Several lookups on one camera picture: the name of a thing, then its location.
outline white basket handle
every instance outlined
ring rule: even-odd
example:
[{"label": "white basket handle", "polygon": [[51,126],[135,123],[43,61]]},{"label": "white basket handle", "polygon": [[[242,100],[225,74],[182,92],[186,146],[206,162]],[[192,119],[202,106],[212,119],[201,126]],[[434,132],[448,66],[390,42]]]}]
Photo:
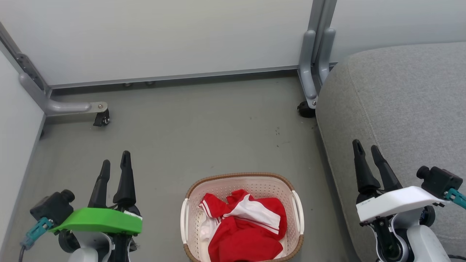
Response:
[{"label": "white basket handle", "polygon": [[183,240],[183,244],[186,244],[188,239],[188,199],[185,198],[183,201],[183,205],[181,206],[181,215],[179,218],[179,227],[181,229],[181,240]]},{"label": "white basket handle", "polygon": [[296,221],[299,222],[299,234],[304,234],[304,211],[302,209],[301,199],[299,198],[299,195],[298,193],[296,193],[295,190],[291,192],[293,193],[293,199],[295,202],[295,205],[293,205],[293,207],[295,208]]}]

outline white wall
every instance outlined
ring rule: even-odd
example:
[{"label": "white wall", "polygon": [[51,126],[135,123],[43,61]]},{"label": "white wall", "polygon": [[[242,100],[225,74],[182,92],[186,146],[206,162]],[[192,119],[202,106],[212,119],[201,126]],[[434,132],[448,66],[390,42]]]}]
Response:
[{"label": "white wall", "polygon": [[296,66],[312,0],[2,0],[49,85]]},{"label": "white wall", "polygon": [[19,67],[13,67],[3,52],[12,60],[0,43],[0,247],[44,117],[39,106],[21,87]]},{"label": "white wall", "polygon": [[466,41],[465,0],[338,0],[330,62],[394,45]]}]

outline metal partition leg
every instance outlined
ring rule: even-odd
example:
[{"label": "metal partition leg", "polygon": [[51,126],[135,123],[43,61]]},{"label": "metal partition leg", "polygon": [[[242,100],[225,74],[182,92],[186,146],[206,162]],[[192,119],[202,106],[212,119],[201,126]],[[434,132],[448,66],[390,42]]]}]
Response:
[{"label": "metal partition leg", "polygon": [[93,103],[64,103],[47,97],[45,92],[26,73],[21,73],[19,81],[36,104],[48,117],[74,114],[97,114],[94,125],[106,125],[110,121],[108,104],[106,102]]},{"label": "metal partition leg", "polygon": [[298,111],[303,117],[315,116],[315,105],[317,104],[317,91],[315,90],[314,81],[311,75],[312,50],[314,48],[315,31],[309,30],[304,34],[301,47],[301,56],[299,59],[299,79],[301,80],[302,89],[306,101],[298,106]]},{"label": "metal partition leg", "polygon": [[330,54],[332,52],[333,40],[335,39],[336,31],[333,28],[327,28],[323,32],[321,49],[319,50],[319,57],[317,59],[317,66],[319,68],[319,77],[321,83],[325,82],[325,79],[330,72]]}]

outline teal cable connector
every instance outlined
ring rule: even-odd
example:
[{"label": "teal cable connector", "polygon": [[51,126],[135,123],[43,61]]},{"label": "teal cable connector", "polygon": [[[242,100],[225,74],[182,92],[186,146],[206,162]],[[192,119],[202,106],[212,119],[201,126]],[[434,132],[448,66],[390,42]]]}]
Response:
[{"label": "teal cable connector", "polygon": [[46,217],[41,218],[37,224],[26,233],[20,245],[23,246],[25,250],[29,250],[34,245],[34,242],[45,234],[53,225],[54,223],[52,220]]},{"label": "teal cable connector", "polygon": [[466,209],[466,197],[456,189],[450,188],[450,190],[448,190],[446,193],[445,198]]}]

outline gray sofa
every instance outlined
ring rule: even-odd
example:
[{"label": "gray sofa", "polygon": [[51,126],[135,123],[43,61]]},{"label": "gray sofa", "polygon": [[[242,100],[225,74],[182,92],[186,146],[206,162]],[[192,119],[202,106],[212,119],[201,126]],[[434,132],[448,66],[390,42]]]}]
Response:
[{"label": "gray sofa", "polygon": [[[353,245],[362,262],[374,262],[374,234],[359,226],[356,212],[351,141],[359,139],[366,153],[377,145],[403,186],[421,185],[416,171],[422,165],[465,178],[466,43],[352,55],[327,77],[316,116]],[[370,153],[366,158],[381,181]],[[435,211],[431,228],[447,253],[466,256],[466,210],[448,205]]]}]

